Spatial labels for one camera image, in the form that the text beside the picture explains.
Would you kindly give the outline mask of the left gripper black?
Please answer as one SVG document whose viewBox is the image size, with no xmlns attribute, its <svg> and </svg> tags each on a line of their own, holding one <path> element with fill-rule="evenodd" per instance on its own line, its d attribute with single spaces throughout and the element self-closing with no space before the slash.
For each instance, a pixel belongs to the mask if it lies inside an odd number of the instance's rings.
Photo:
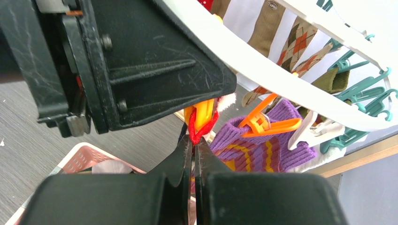
<svg viewBox="0 0 398 225">
<path fill-rule="evenodd" d="M 0 80 L 24 80 L 37 122 L 63 137 L 109 131 L 85 45 L 78 0 L 0 3 Z"/>
</svg>

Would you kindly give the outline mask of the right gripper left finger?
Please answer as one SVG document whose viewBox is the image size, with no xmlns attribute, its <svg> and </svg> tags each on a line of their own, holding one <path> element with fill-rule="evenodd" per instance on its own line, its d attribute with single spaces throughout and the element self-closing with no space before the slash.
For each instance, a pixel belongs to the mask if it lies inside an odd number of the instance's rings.
<svg viewBox="0 0 398 225">
<path fill-rule="evenodd" d="M 36 189 L 22 225 L 186 225 L 192 143 L 146 174 L 61 174 Z"/>
</svg>

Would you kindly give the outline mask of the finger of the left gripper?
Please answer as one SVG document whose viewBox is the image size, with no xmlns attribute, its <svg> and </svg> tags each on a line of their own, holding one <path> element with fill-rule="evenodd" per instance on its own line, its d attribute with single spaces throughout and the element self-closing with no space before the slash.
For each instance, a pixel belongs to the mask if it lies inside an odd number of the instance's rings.
<svg viewBox="0 0 398 225">
<path fill-rule="evenodd" d="M 236 75 L 161 0 L 83 0 L 80 24 L 110 131 L 233 93 Z"/>
</svg>

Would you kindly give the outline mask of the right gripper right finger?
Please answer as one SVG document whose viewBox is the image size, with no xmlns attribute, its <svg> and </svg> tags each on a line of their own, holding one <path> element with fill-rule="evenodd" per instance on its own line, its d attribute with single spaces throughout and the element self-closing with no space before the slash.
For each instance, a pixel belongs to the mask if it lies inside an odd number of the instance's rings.
<svg viewBox="0 0 398 225">
<path fill-rule="evenodd" d="M 328 181 L 310 173 L 234 172 L 205 140 L 194 148 L 199 225 L 346 225 Z"/>
</svg>

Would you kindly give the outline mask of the maroon purple orange striped sock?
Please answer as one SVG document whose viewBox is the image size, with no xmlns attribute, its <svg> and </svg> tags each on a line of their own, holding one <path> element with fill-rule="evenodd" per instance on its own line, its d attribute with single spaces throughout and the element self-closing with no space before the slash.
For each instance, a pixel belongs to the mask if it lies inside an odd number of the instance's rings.
<svg viewBox="0 0 398 225">
<path fill-rule="evenodd" d="M 238 125 L 244 116 L 229 119 L 210 143 L 210 150 L 227 167 L 236 172 L 289 172 L 317 156 L 315 148 L 300 142 L 294 150 L 288 150 L 293 132 L 243 138 L 248 126 Z"/>
</svg>

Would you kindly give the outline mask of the navy sock red cuff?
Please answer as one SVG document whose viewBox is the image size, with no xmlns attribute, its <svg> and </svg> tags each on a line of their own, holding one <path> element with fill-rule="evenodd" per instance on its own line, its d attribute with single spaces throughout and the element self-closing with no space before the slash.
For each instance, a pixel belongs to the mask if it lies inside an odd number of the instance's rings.
<svg viewBox="0 0 398 225">
<path fill-rule="evenodd" d="M 178 141 L 184 135 L 189 135 L 193 143 L 198 143 L 202 137 L 208 138 L 220 114 L 236 102 L 236 94 L 228 94 L 212 98 L 186 107 L 180 111 L 184 124 Z"/>
</svg>

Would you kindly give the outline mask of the white plastic clip hanger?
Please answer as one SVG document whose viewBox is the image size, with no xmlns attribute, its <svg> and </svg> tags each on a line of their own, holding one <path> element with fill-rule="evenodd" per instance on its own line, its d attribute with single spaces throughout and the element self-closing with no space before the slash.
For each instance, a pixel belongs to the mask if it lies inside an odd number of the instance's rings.
<svg viewBox="0 0 398 225">
<path fill-rule="evenodd" d="M 264 88 L 343 126 L 378 131 L 397 125 L 366 115 L 277 66 L 216 20 L 196 0 L 166 0 L 171 10 L 217 58 Z"/>
</svg>

